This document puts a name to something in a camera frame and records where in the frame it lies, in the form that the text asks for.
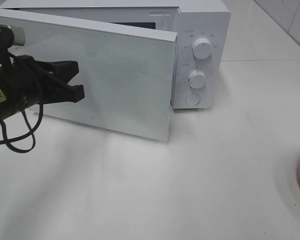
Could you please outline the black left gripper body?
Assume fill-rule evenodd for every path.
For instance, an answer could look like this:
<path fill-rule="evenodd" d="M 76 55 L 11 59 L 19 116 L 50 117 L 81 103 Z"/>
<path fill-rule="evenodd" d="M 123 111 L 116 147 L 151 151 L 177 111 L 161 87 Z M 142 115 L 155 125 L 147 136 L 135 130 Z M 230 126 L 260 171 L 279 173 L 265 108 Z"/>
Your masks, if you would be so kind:
<path fill-rule="evenodd" d="M 36 60 L 28 55 L 10 57 L 10 65 L 0 64 L 0 110 L 22 110 L 46 104 L 46 85 L 33 81 Z"/>

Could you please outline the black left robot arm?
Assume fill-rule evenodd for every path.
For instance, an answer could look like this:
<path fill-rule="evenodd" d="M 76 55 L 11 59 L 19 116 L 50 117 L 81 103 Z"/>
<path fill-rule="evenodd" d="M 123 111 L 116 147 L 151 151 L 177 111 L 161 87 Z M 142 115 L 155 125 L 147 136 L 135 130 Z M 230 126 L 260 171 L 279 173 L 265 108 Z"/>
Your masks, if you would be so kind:
<path fill-rule="evenodd" d="M 10 71 L 0 67 L 0 120 L 39 103 L 83 100 L 83 85 L 69 85 L 78 73 L 79 65 L 74 60 L 45 62 L 29 55 L 16 56 Z"/>

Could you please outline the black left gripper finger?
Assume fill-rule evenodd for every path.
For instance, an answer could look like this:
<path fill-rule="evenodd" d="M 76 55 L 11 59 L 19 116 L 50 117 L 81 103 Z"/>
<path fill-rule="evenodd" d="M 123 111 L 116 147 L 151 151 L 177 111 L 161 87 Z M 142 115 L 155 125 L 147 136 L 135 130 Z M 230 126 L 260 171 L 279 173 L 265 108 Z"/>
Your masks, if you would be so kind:
<path fill-rule="evenodd" d="M 84 86 L 69 85 L 66 82 L 48 81 L 46 83 L 46 104 L 77 103 L 85 98 Z"/>
<path fill-rule="evenodd" d="M 38 80 L 42 85 L 68 84 L 79 73 L 76 61 L 34 61 L 32 79 Z"/>

